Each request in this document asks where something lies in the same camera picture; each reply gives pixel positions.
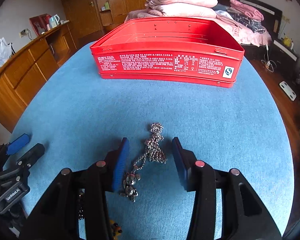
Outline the bed with pink cover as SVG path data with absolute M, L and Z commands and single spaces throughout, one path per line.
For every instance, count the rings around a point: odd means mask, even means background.
M 265 31 L 262 34 L 254 33 L 248 27 L 241 23 L 232 20 L 228 16 L 216 14 L 213 10 L 210 10 L 208 14 L 199 16 L 199 14 L 190 14 L 188 12 L 163 14 L 158 10 L 135 10 L 127 14 L 125 23 L 135 18 L 149 18 L 149 17 L 191 17 L 202 18 L 205 20 L 212 20 L 226 30 L 239 44 L 254 45 L 254 46 L 266 46 L 272 42 L 270 34 Z

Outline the white bathroom scale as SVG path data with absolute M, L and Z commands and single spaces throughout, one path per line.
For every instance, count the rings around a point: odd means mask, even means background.
M 297 94 L 292 90 L 292 88 L 286 83 L 282 81 L 279 83 L 279 87 L 284 91 L 284 93 L 289 97 L 291 101 L 294 101 L 297 97 Z

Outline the folded pink clothes pile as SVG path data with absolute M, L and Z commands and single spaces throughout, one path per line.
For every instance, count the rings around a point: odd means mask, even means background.
M 250 5 L 230 0 L 230 8 L 227 9 L 227 12 L 235 21 L 252 30 L 253 33 L 262 34 L 266 31 L 262 25 L 264 15 Z

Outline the folded pink quilts stack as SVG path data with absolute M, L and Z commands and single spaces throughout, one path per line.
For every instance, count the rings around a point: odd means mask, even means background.
M 213 7 L 217 3 L 217 0 L 146 0 L 145 7 L 155 16 L 216 18 Z

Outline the wooden sideboard cabinet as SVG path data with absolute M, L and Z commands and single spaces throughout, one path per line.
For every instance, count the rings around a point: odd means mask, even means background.
M 77 51 L 66 22 L 35 38 L 0 68 L 0 123 L 12 132 L 32 99 Z

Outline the blue table cloth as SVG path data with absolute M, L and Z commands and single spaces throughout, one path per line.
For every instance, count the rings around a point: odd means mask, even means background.
M 31 212 L 51 181 L 65 167 L 88 168 L 128 138 L 132 163 L 144 149 L 150 124 L 163 125 L 165 164 L 141 170 L 135 202 L 110 193 L 109 214 L 121 225 L 122 239 L 185 239 L 194 194 L 181 186 L 171 140 L 213 168 L 237 168 L 249 181 L 284 232 L 293 203 L 294 172 L 281 115 L 254 67 L 244 60 L 231 88 L 150 80 L 100 77 L 89 46 L 53 74 L 31 101 L 14 138 L 26 133 L 30 146 L 45 154 L 31 168 Z

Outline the white plastic bag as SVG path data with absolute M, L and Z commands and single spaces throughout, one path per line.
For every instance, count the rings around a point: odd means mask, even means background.
M 12 45 L 7 43 L 4 37 L 0 38 L 0 68 L 7 62 L 12 54 Z

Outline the dark wooden headboard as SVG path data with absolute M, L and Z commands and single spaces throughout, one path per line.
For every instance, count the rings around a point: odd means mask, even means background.
M 256 8 L 264 15 L 264 21 L 262 25 L 267 29 L 271 38 L 278 38 L 281 27 L 282 11 L 258 0 L 237 0 L 243 4 L 247 4 Z M 230 6 L 230 0 L 218 0 L 218 2 L 224 6 Z

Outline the white electric kettle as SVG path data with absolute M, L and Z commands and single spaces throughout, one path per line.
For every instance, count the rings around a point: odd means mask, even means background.
M 51 28 L 55 28 L 59 25 L 60 23 L 60 18 L 57 14 L 55 14 L 54 16 L 51 16 L 49 18 L 49 24 Z

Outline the red picture frame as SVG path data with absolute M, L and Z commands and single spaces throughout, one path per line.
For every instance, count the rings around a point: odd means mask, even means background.
M 43 32 L 49 30 L 49 27 L 47 27 L 47 25 L 49 25 L 50 17 L 51 16 L 49 14 L 42 14 L 29 18 L 30 25 L 32 26 L 37 36 L 40 36 Z

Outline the red metal tin box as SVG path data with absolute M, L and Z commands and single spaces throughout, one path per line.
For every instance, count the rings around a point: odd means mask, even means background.
M 90 46 L 104 79 L 197 83 L 230 88 L 243 47 L 215 21 L 202 18 L 132 19 Z

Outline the yellow pikachu plush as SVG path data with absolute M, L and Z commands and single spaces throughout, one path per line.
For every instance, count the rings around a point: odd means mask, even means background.
M 287 35 L 284 35 L 282 42 L 288 48 L 291 48 L 293 45 L 293 40 L 289 38 Z

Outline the wooden wardrobe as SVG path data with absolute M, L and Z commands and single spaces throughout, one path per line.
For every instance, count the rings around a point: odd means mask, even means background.
M 77 48 L 96 41 L 122 24 L 127 14 L 145 8 L 146 0 L 61 0 Z

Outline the dark bedside table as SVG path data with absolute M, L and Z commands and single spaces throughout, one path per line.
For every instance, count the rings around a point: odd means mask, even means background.
M 286 75 L 293 75 L 299 60 L 298 54 L 274 39 L 269 51 L 269 56 L 277 65 L 277 69 Z

